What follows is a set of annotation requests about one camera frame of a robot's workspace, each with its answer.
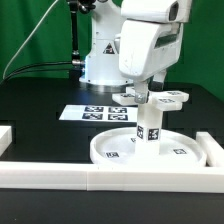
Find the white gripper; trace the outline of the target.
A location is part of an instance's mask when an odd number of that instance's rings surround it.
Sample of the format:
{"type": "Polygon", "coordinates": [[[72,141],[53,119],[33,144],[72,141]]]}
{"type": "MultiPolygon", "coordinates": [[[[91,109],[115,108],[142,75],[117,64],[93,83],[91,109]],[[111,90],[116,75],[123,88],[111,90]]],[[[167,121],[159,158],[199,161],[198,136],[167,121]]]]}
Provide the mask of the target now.
{"type": "Polygon", "coordinates": [[[121,29],[119,70],[124,77],[137,81],[136,103],[148,102],[145,80],[155,74],[151,90],[163,90],[165,69],[180,56],[191,4],[192,0],[123,0],[121,15],[126,20],[121,29]]]}

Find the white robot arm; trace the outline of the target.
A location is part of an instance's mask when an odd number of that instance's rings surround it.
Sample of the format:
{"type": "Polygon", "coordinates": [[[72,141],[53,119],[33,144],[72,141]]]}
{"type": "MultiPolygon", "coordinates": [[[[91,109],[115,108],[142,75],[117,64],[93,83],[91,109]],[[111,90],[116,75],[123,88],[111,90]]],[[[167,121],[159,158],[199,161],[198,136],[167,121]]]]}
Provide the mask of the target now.
{"type": "Polygon", "coordinates": [[[163,88],[166,69],[180,56],[192,0],[96,0],[91,50],[80,81],[104,90],[133,84],[135,101],[148,101],[148,81],[163,88]]]}

